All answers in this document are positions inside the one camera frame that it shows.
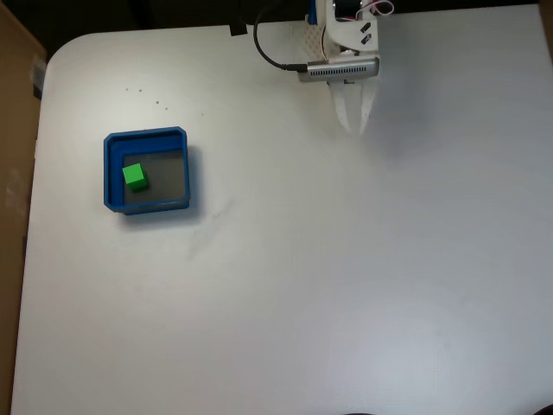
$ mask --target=brown cardboard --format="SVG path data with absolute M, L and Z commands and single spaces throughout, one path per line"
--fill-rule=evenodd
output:
M 42 45 L 0 3 L 0 415 L 10 414 L 35 138 L 33 94 Z
M 542 15 L 543 31 L 553 60 L 553 0 L 541 0 L 539 2 L 539 12 Z

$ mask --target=white table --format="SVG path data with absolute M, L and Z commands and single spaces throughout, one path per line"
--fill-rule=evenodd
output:
M 300 23 L 260 32 L 275 59 L 302 60 Z M 341 132 L 326 85 L 226 27 L 88 35 L 56 54 L 13 415 L 553 403 L 553 71 L 537 6 L 394 16 L 380 39 L 363 137 Z M 191 208 L 109 211 L 104 138 L 172 125 L 188 132 Z

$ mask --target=dark floor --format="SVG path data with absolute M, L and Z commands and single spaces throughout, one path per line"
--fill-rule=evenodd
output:
M 51 56 L 88 33 L 227 25 L 240 17 L 252 24 L 274 0 L 4 0 Z M 392 0 L 397 13 L 537 3 L 537 0 Z M 268 20 L 302 20 L 309 0 L 288 0 Z

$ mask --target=black cable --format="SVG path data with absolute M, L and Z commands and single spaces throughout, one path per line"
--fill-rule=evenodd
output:
M 257 15 L 257 19 L 255 24 L 253 25 L 253 41 L 256 44 L 257 51 L 263 58 L 268 61 L 273 67 L 278 67 L 279 69 L 282 69 L 283 71 L 294 71 L 294 72 L 307 72 L 308 71 L 308 64 L 307 63 L 278 63 L 272 60 L 262 49 L 261 45 L 259 44 L 259 39 L 257 38 L 257 26 L 261 22 L 261 19 L 263 18 L 265 13 L 268 13 L 269 11 L 272 11 L 276 9 L 278 6 L 282 4 L 283 0 L 276 0 L 273 4 L 269 4 L 268 6 L 265 6 L 264 8 L 259 11 L 259 14 Z

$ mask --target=green cube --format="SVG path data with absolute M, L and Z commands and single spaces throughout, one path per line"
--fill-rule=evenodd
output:
M 142 190 L 148 187 L 148 179 L 142 170 L 140 163 L 123 167 L 124 182 L 133 191 Z

